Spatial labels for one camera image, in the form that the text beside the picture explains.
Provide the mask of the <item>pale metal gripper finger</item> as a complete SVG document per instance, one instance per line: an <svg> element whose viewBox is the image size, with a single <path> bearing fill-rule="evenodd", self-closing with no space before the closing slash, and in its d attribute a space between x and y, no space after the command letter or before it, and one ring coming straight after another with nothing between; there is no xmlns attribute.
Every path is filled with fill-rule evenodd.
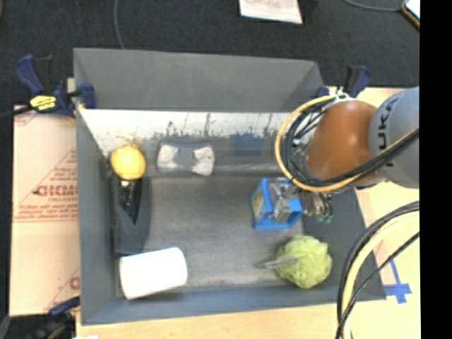
<svg viewBox="0 0 452 339"><path fill-rule="evenodd" d="M273 211L275 222L294 222L300 216L299 199L280 199Z"/></svg>
<svg viewBox="0 0 452 339"><path fill-rule="evenodd" d="M299 188L287 178L276 177L269 180L269 191L272 199L294 198Z"/></svg>

